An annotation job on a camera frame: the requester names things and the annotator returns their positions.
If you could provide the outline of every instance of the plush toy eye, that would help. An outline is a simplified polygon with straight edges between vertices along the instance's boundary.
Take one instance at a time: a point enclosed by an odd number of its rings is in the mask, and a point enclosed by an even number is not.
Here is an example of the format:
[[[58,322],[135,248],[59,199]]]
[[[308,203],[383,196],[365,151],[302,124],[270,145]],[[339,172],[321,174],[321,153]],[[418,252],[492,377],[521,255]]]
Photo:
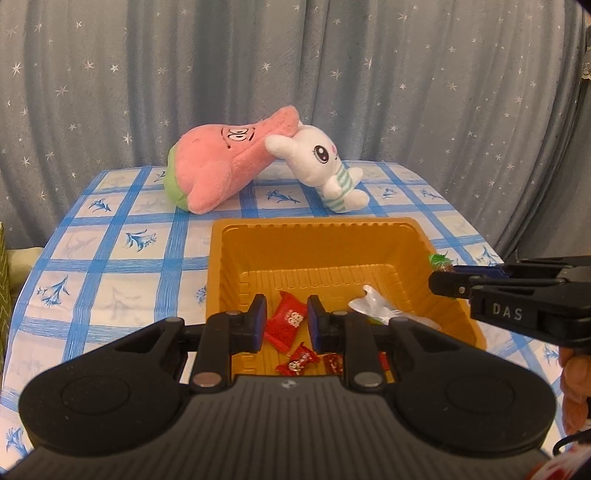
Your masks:
[[[329,152],[322,145],[314,147],[314,156],[320,163],[327,163],[329,160]]]

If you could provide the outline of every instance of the table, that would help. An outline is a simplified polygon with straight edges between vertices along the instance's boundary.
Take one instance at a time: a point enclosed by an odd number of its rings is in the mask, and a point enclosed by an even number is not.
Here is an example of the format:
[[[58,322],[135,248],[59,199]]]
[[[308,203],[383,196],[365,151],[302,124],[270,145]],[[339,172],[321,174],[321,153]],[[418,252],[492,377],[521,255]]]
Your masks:
[[[416,219],[457,264],[501,259],[466,219],[415,173],[394,163],[353,161],[371,201],[362,217]],[[329,216],[316,191],[276,161],[235,197],[197,216],[176,209],[162,167],[104,171],[83,192],[45,247],[17,302],[0,397],[0,467],[31,449],[18,397],[43,370],[167,316],[205,321],[207,256],[220,218]],[[488,350],[550,383],[561,401],[557,348],[480,324]],[[560,408],[544,445],[564,436]]]

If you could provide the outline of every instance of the orange tray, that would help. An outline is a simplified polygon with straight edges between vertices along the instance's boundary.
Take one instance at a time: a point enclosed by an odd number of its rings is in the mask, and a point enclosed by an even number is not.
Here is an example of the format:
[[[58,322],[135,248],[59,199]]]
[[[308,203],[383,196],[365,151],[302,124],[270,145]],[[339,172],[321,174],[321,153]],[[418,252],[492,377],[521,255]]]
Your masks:
[[[318,295],[328,312],[350,310],[369,284],[404,312],[427,317],[443,332],[485,349],[482,331],[463,300],[435,296],[428,287],[430,254],[435,253],[419,224],[399,219],[228,219],[213,224],[207,276],[207,317],[225,310],[246,311],[254,295],[267,297],[271,316],[280,290],[306,303]],[[307,321],[293,343],[311,348]],[[232,373],[277,375],[287,361],[269,342],[259,353],[232,359]],[[324,362],[306,368],[323,375]]]

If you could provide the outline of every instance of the candy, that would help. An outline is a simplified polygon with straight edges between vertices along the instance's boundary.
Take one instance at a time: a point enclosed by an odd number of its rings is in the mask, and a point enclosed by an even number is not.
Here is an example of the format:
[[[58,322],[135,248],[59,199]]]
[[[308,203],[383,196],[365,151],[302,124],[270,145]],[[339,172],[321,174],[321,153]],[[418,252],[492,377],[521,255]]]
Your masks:
[[[291,348],[297,329],[307,315],[307,307],[291,293],[281,291],[281,301],[273,317],[267,320],[265,339],[283,354]]]
[[[338,353],[329,353],[324,358],[324,368],[328,375],[343,375],[343,357]]]
[[[318,362],[320,362],[318,356],[312,350],[305,347],[304,342],[302,342],[291,354],[290,360],[285,364],[277,365],[276,370],[281,375],[295,377],[296,375],[301,375],[308,364],[317,364]]]

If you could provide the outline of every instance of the human hand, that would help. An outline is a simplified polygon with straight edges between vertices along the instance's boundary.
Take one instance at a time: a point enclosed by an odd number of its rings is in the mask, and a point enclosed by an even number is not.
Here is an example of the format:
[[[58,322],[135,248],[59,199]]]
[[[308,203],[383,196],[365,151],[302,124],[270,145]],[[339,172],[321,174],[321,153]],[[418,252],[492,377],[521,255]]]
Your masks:
[[[573,356],[570,348],[558,350],[558,362],[563,368],[560,388],[564,393],[562,422],[566,435],[576,433],[587,420],[591,397],[591,356]]]

